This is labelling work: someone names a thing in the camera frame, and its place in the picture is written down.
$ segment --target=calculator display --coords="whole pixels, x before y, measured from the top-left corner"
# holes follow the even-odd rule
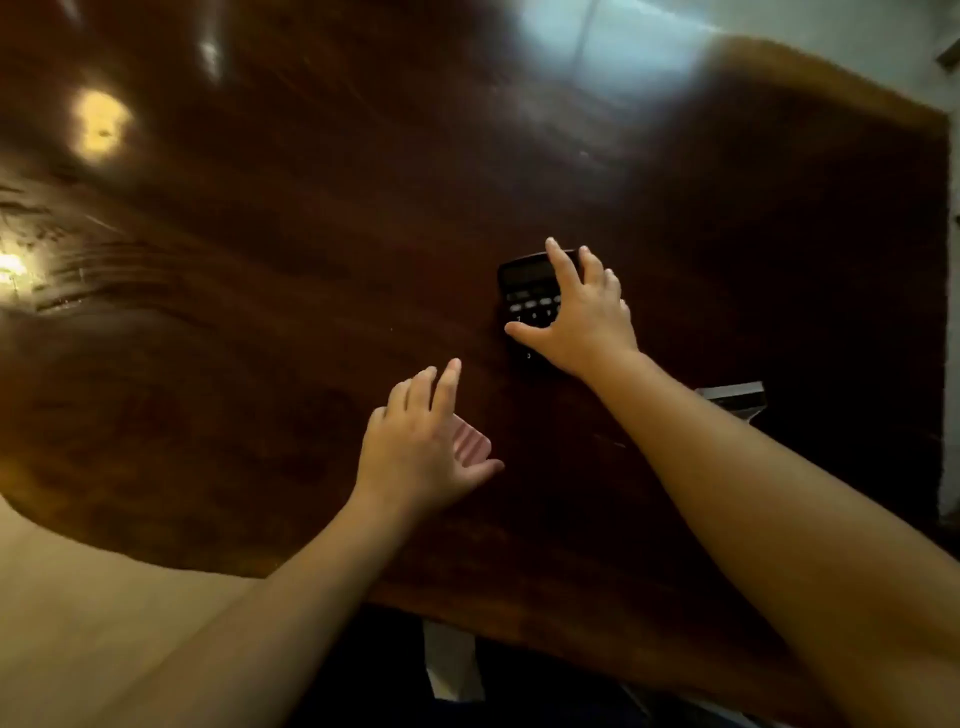
[[[535,280],[552,279],[553,276],[553,265],[549,260],[530,265],[512,265],[500,272],[503,284],[510,287],[532,283]]]

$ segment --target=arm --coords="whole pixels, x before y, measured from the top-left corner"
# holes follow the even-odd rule
[[[97,717],[96,726],[266,728],[305,691],[367,589],[432,512],[502,469],[461,467],[450,427],[460,362],[400,382],[374,410],[347,505],[255,586]]]
[[[960,566],[640,353],[619,281],[586,248],[583,283],[552,240],[547,252],[560,315],[508,333],[606,404],[720,569],[849,720],[960,724]]]

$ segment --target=dark wooden tabletop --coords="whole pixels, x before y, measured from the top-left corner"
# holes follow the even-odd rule
[[[4,495],[78,541],[266,575],[391,386],[464,361],[507,470],[386,604],[796,724],[834,713],[578,382],[515,366],[499,263],[556,236],[691,386],[935,519],[948,124],[624,0],[0,2]]]

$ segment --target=pink object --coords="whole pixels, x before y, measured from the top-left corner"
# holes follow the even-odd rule
[[[453,416],[453,456],[465,468],[487,459],[493,444],[490,438]]]

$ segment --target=forearm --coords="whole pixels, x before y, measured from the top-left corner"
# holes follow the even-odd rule
[[[279,725],[407,530],[402,520],[352,500],[300,553],[134,685],[95,725]]]
[[[956,659],[960,570],[917,531],[640,353],[588,384],[719,567],[809,663],[931,646]]]

